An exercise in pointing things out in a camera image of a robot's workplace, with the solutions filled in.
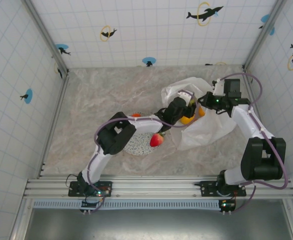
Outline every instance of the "metal frame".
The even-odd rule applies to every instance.
[[[201,190],[194,183],[212,181],[215,176],[116,176],[104,175],[103,181],[112,181],[112,197],[105,201],[106,207],[101,210],[121,209],[207,209],[218,211],[216,201],[225,197],[202,197]],[[68,197],[67,184],[75,181],[75,177],[67,180],[66,175],[43,176],[28,181],[16,226],[10,240],[23,240],[29,226],[33,209],[83,209],[84,197]],[[282,185],[283,180],[270,181],[274,185]],[[246,186],[246,197],[252,194],[253,186]],[[277,190],[259,185],[254,199],[280,199],[283,201],[287,224],[293,239],[293,185],[289,181],[288,188]],[[96,202],[97,197],[89,198]]]
[[[223,200],[225,197],[202,197],[201,191],[194,183],[200,181],[215,181],[216,176],[118,176],[103,175],[101,181],[112,181],[112,196],[110,200],[138,200],[138,199],[167,199],[167,200]],[[26,185],[25,199],[84,199],[84,197],[68,197],[69,189],[66,187],[67,176],[47,177],[30,179]],[[67,185],[76,178],[69,177]],[[283,180],[268,181],[271,184],[282,186]],[[253,192],[254,186],[246,186],[248,199]],[[254,195],[255,199],[293,199],[293,186],[291,181],[284,190],[269,188],[258,185]]]
[[[277,0],[275,2],[275,5],[269,15],[268,20],[263,25],[262,31],[261,31],[260,35],[258,36],[255,44],[253,45],[253,47],[250,51],[250,54],[247,57],[247,60],[245,61],[245,64],[244,64],[245,71],[247,69],[249,69],[249,66],[252,64],[254,58],[257,56],[259,50],[261,49],[263,43],[267,39],[270,31],[274,27],[274,24],[275,24],[279,14],[281,13],[281,10],[283,9],[283,7],[285,6],[286,3],[287,3],[287,0]]]
[[[59,91],[58,100],[57,100],[55,107],[54,107],[54,115],[53,115],[53,118],[50,123],[50,129],[49,129],[48,134],[46,136],[44,149],[41,153],[41,158],[40,158],[41,161],[39,162],[39,165],[37,167],[37,169],[38,169],[37,178],[39,178],[41,176],[42,167],[43,167],[44,162],[47,159],[48,154],[49,154],[52,138],[53,138],[53,135],[54,135],[54,132],[56,129],[57,122],[58,122],[58,117],[60,114],[63,98],[66,94],[68,82],[69,82],[69,76],[67,75],[64,78],[63,84],[62,84],[60,91]]]
[[[43,22],[39,14],[37,13],[33,3],[31,0],[21,0],[22,4],[24,5],[25,9],[29,13],[31,19],[33,20],[37,30],[40,32],[41,36],[43,37],[44,42],[46,43],[47,47],[50,49],[58,68],[64,73],[64,75],[68,74],[68,68],[65,62],[63,61],[61,54],[59,53],[56,45],[54,44],[48,30],[44,26]]]

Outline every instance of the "white vent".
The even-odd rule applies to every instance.
[[[34,208],[37,209],[85,209],[94,208],[81,207],[81,199],[37,199]],[[106,199],[101,210],[128,210],[128,209],[203,209],[220,210],[218,200],[116,200]]]

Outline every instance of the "white plastic bag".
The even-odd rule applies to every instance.
[[[165,108],[174,98],[178,97],[178,91],[180,90],[193,92],[197,99],[204,96],[208,91],[213,92],[212,86],[202,78],[189,77],[162,89],[161,97]],[[172,140],[178,150],[188,150],[212,144],[232,132],[236,127],[236,123],[226,112],[217,115],[215,110],[205,107],[202,107],[202,109],[205,111],[205,116],[197,119],[190,126],[185,128],[172,127],[170,129]]]

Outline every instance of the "white tiled wall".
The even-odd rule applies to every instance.
[[[263,124],[275,136],[286,141],[285,166],[293,181],[293,70],[288,70],[293,55],[293,0],[288,1],[275,24],[275,34],[269,36],[250,71],[263,85],[258,102]],[[252,84],[255,94],[258,85]]]
[[[69,68],[244,64],[276,0],[32,0]],[[199,26],[197,15],[223,8]],[[104,26],[117,31],[100,39]]]
[[[62,80],[20,0],[0,0],[0,239],[34,178]],[[26,104],[20,96],[32,89]]]

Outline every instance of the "white plate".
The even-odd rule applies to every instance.
[[[150,114],[143,114],[141,112],[134,112],[135,114],[140,114],[142,117],[150,116]],[[152,153],[154,150],[158,148],[151,147],[150,141],[154,133],[147,132],[147,133],[140,133],[140,134],[134,134],[131,139],[128,141],[126,146],[124,147],[124,151],[126,151],[129,154],[136,155],[136,156],[145,156],[150,153]]]

